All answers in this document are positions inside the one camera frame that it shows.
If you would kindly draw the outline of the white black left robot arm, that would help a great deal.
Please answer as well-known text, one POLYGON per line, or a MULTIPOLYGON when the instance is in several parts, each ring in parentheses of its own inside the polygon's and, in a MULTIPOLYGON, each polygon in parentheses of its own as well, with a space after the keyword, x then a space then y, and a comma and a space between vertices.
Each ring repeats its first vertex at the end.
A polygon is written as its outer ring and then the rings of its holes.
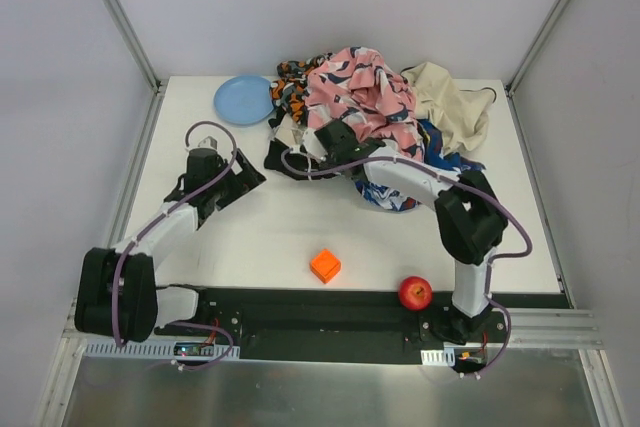
POLYGON ((232 162, 212 147, 191 150, 186 172, 145 226, 110 248, 95 247, 85 254, 75 328, 122 345, 143 342, 157 327, 194 318, 198 292, 159 287, 157 268, 212 214, 265 181, 239 149, 232 162))

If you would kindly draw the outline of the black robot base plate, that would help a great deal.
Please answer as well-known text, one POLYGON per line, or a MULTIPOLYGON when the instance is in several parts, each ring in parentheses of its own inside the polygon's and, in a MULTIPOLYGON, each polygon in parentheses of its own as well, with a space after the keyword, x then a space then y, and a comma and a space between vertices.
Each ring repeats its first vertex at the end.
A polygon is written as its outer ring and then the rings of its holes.
POLYGON ((194 314, 158 335, 197 338, 227 331, 244 360, 417 365, 443 347, 432 323, 448 316, 450 293, 412 312, 390 291, 202 288, 194 314))

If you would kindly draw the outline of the black cloth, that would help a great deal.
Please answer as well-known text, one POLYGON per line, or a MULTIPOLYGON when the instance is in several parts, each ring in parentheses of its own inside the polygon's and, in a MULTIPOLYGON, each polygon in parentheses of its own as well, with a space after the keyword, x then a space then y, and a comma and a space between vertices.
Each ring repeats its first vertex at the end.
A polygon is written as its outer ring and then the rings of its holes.
MULTIPOLYGON (((277 139, 271 140, 269 142, 267 155, 264 159, 264 168, 279 172, 296 181, 310 180, 310 177, 298 175, 286 168, 283 163, 282 155, 288 149, 289 147, 283 142, 277 139)), ((304 154, 290 152, 285 155, 285 160, 294 170, 308 172, 319 169, 318 162, 315 159, 308 158, 304 154)))

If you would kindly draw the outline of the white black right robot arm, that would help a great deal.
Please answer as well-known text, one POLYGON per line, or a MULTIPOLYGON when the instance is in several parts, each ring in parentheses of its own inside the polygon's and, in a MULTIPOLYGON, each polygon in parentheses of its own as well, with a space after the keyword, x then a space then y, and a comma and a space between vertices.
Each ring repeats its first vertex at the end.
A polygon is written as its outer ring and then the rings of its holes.
POLYGON ((430 168, 382 140, 358 140, 353 129, 339 120, 305 139, 312 142, 313 153, 322 154, 325 167, 342 168, 353 179, 389 187, 435 213, 455 273, 450 306, 435 311, 430 330, 436 338, 457 345, 478 335, 492 311, 489 260, 508 225, 484 174, 430 168))

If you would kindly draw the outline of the pink shark print cloth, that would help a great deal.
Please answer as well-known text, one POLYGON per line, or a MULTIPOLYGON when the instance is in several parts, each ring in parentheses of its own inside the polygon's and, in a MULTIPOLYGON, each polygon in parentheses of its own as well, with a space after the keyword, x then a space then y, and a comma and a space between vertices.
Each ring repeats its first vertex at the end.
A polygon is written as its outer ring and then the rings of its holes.
POLYGON ((374 49, 348 47, 331 55, 308 74, 304 101, 314 130, 339 120, 360 142, 380 139, 406 157, 424 158, 416 97, 374 49))

